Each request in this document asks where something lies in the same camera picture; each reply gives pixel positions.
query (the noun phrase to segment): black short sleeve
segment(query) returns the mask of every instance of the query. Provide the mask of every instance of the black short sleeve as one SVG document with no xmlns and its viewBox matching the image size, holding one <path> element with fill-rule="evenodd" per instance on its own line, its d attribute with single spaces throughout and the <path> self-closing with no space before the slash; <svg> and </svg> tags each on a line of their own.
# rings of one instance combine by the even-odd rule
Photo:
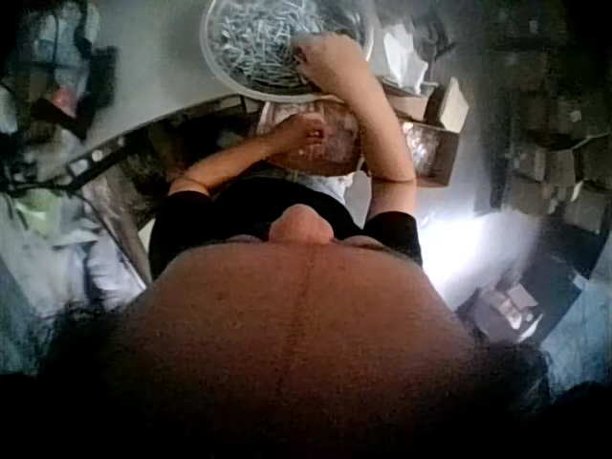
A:
<svg viewBox="0 0 612 459">
<path fill-rule="evenodd" d="M 212 201 L 205 194 L 184 191 L 165 198 L 149 244 L 149 263 L 154 279 L 183 251 L 212 238 L 213 214 Z"/>
<path fill-rule="evenodd" d="M 363 233 L 423 266 L 419 232 L 413 216 L 401 212 L 382 213 L 365 224 Z"/>
</svg>

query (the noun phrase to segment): table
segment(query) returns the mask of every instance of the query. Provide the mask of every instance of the table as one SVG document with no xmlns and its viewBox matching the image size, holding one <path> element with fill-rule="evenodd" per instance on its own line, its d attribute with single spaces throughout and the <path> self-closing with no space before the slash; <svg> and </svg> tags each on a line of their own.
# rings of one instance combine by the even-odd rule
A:
<svg viewBox="0 0 612 459">
<path fill-rule="evenodd" d="M 99 0 L 97 46 L 119 48 L 113 104 L 100 111 L 86 151 L 154 120 L 233 94 L 200 50 L 208 0 Z"/>
</svg>

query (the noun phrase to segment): bowl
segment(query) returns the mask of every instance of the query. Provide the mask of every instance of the bowl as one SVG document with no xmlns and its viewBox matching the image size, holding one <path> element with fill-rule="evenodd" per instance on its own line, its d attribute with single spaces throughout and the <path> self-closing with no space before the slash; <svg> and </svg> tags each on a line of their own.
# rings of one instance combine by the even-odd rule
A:
<svg viewBox="0 0 612 459">
<path fill-rule="evenodd" d="M 208 5 L 200 25 L 200 46 L 208 67 L 213 74 L 236 93 L 243 96 L 281 103 L 304 103 L 321 97 L 316 89 L 308 84 L 299 87 L 279 87 L 249 78 L 236 66 L 230 65 L 219 53 L 215 53 L 214 43 L 219 40 L 226 20 L 228 8 L 231 5 L 248 5 L 270 0 L 212 0 Z M 361 45 L 363 57 L 369 60 L 374 48 L 374 28 L 372 25 L 372 10 L 368 8 L 369 0 L 286 0 L 295 2 L 315 3 L 320 9 L 321 17 L 331 19 L 343 25 L 345 33 L 355 38 Z"/>
</svg>

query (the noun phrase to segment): nose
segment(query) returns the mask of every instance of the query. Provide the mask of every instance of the nose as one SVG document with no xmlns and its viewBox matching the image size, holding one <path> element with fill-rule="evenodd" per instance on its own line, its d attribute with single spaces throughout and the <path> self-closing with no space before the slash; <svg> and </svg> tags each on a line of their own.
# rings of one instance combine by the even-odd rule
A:
<svg viewBox="0 0 612 459">
<path fill-rule="evenodd" d="M 334 230 L 329 222 L 302 204 L 285 210 L 268 233 L 268 241 L 276 243 L 329 244 L 333 239 Z"/>
</svg>

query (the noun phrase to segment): metal bowl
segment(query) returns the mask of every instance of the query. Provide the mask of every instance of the metal bowl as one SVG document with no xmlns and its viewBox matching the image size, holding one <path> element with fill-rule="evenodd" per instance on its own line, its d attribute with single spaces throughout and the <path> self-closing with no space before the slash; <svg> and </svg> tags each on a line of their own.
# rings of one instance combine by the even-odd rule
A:
<svg viewBox="0 0 612 459">
<path fill-rule="evenodd" d="M 238 94 L 264 100 L 269 102 L 304 103 L 320 98 L 320 94 L 314 92 L 310 86 L 285 89 L 275 86 L 261 84 L 249 80 L 238 69 L 229 69 L 223 62 L 217 60 L 217 56 L 210 46 L 211 41 L 218 37 L 220 19 L 229 0 L 212 0 L 202 17 L 200 25 L 200 46 L 204 58 L 210 70 L 223 83 L 236 91 Z M 255 3 L 258 0 L 242 0 L 243 3 Z M 317 2 L 325 14 L 333 15 L 336 20 L 342 21 L 347 27 L 352 28 L 352 35 L 360 43 L 363 56 L 370 59 L 374 48 L 374 28 L 372 25 L 372 10 L 366 2 L 369 0 L 312 0 Z"/>
</svg>

